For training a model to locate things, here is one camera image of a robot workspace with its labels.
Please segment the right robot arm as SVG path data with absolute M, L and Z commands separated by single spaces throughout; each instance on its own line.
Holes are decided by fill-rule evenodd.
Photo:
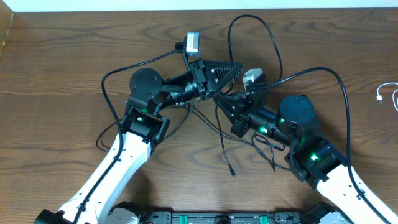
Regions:
M 397 215 L 363 182 L 348 157 L 320 132 L 307 96 L 284 98 L 277 112 L 265 108 L 255 94 L 218 95 L 214 102 L 237 137 L 253 129 L 288 147 L 289 171 L 333 202 L 351 223 L 397 223 Z

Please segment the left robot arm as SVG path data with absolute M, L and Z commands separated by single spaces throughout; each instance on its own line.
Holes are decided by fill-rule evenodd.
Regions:
M 193 98 L 212 98 L 243 71 L 239 62 L 196 60 L 186 66 L 185 73 L 164 80 L 146 63 L 135 65 L 124 115 L 115 119 L 118 133 L 111 149 L 68 202 L 55 213 L 42 210 L 36 223 L 139 223 L 139 215 L 114 203 L 164 140 L 170 121 L 160 111 Z

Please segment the wooden side panel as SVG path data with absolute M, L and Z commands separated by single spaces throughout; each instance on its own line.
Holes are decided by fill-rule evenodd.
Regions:
M 1 44 L 0 44 L 0 54 L 2 55 L 3 50 L 6 45 L 6 40 L 9 34 L 9 29 L 12 24 L 12 20 L 14 17 L 14 12 L 7 6 L 7 4 L 1 0 L 0 5 L 0 36 L 1 36 Z

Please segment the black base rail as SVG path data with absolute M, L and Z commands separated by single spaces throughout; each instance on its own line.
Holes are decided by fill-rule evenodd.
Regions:
M 350 224 L 352 221 L 327 203 L 309 211 L 276 212 L 176 212 L 141 210 L 133 203 L 116 205 L 106 223 L 120 224 Z

